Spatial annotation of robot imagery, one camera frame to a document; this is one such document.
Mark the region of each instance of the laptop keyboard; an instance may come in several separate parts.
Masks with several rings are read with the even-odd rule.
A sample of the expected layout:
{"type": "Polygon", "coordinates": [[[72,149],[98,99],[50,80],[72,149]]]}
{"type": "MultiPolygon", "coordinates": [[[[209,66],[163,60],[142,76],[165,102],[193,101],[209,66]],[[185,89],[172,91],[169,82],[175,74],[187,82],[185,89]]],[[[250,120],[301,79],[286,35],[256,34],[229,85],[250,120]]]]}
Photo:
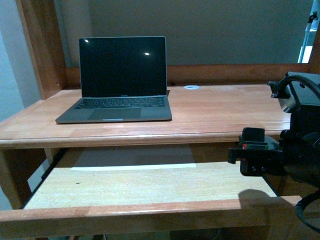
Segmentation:
{"type": "Polygon", "coordinates": [[[83,99],[76,109],[164,107],[163,97],[93,98],[83,99]]]}

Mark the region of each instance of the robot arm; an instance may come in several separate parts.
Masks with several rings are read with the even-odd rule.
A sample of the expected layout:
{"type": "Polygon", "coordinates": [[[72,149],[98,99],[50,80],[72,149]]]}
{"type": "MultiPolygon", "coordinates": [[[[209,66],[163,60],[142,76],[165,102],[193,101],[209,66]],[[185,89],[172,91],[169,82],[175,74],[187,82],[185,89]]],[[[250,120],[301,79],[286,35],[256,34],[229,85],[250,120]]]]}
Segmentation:
{"type": "MultiPolygon", "coordinates": [[[[289,175],[297,182],[320,189],[320,75],[288,72],[279,82],[269,82],[272,98],[278,98],[282,110],[290,113],[290,129],[283,130],[280,141],[265,136],[262,128],[246,127],[238,148],[229,148],[228,162],[240,159],[244,176],[289,175]]],[[[304,209],[320,198],[320,190],[296,206],[298,217],[307,223],[304,209]]]]}

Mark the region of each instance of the laptop screen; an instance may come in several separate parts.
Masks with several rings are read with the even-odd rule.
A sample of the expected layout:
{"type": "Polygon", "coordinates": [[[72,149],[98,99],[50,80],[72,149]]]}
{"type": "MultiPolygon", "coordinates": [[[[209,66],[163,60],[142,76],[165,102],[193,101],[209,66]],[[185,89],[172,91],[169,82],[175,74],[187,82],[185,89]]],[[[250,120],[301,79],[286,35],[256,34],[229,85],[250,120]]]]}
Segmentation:
{"type": "Polygon", "coordinates": [[[81,38],[79,52],[83,97],[167,94],[163,36],[81,38]]]}

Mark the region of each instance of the laptop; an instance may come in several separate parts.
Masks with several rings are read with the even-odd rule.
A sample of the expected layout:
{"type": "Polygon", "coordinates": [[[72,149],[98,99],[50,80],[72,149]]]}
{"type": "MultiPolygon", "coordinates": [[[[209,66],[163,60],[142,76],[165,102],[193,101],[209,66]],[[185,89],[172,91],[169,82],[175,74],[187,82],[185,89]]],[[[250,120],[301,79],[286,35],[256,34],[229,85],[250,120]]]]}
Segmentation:
{"type": "Polygon", "coordinates": [[[171,120],[163,36],[79,39],[82,98],[58,124],[171,120]]]}

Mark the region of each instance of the white paper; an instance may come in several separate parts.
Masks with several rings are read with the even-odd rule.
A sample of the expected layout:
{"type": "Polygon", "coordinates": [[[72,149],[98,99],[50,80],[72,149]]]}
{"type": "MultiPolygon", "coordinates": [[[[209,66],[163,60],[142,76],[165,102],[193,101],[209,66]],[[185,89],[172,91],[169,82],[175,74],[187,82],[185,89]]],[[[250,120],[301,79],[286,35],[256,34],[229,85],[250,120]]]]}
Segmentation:
{"type": "Polygon", "coordinates": [[[119,171],[145,169],[195,168],[187,144],[87,147],[71,171],[119,171]]]}

